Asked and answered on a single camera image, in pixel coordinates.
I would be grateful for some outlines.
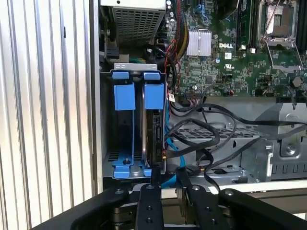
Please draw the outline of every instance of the metal bracket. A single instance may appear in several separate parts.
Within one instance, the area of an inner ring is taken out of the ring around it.
[[[297,46],[295,44],[294,40],[291,39],[283,39],[283,38],[273,38],[273,39],[268,39],[265,41],[266,44],[266,48],[267,51],[269,53],[269,58],[270,58],[270,62],[272,65],[273,69],[279,69],[282,72],[294,72],[295,70],[302,70],[303,69],[303,62],[302,59],[299,55]],[[296,66],[289,66],[289,67],[284,67],[281,65],[275,65],[274,61],[273,61],[273,55],[272,55],[272,50],[270,49],[270,47],[277,47],[277,46],[282,46],[285,47],[286,49],[292,49],[293,52],[295,53],[295,58],[298,61],[298,65]]]

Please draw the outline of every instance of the ribbed side panel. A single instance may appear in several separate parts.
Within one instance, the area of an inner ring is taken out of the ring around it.
[[[0,230],[93,195],[88,4],[0,0]]]

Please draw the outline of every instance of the metal mesh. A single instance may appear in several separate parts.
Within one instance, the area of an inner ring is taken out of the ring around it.
[[[237,128],[233,138],[254,138],[259,136],[259,133],[255,131],[253,127]],[[220,133],[221,139],[226,139],[232,132],[230,128],[217,129]],[[176,133],[179,137],[184,139],[209,139],[213,138],[213,134],[207,129],[180,129]]]
[[[108,155],[108,162],[111,161],[117,161],[119,156],[119,152],[110,152]],[[135,152],[134,153],[134,160],[135,161],[140,161],[142,159],[142,153],[141,152]]]
[[[113,8],[120,44],[149,43],[157,32],[164,12]]]

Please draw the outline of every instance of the screw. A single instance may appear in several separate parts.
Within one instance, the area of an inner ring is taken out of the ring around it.
[[[122,194],[122,193],[124,193],[124,191],[120,190],[120,189],[115,192],[115,194],[117,194],[117,195]]]
[[[153,222],[153,220],[149,217],[149,218],[147,218],[146,222],[147,222],[147,224],[151,224]]]
[[[150,185],[148,185],[146,188],[147,188],[147,189],[154,189],[154,186],[152,186],[152,185],[150,184]]]
[[[240,170],[240,173],[241,173],[242,175],[245,175],[245,174],[246,174],[246,170]]]
[[[199,186],[197,186],[197,185],[193,185],[192,189],[198,191],[198,190],[200,190],[201,188],[199,188]]]
[[[228,196],[232,196],[234,193],[231,192],[231,191],[229,191],[229,190],[226,190],[226,191],[225,191],[225,194],[228,195]]]

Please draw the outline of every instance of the ventilated metal panel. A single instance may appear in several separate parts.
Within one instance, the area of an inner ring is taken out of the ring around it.
[[[0,230],[93,195],[89,1],[0,1]]]
[[[157,33],[164,12],[113,8],[120,44],[149,43]]]
[[[232,138],[254,138],[259,137],[259,133],[254,129],[257,126],[248,126],[245,128],[237,128]],[[226,139],[231,134],[231,128],[217,129],[220,133],[221,139]],[[183,139],[211,139],[213,138],[212,132],[204,128],[197,129],[179,129],[176,134]]]
[[[112,9],[117,26],[117,42],[146,44],[153,40],[165,14],[165,0],[100,0]]]

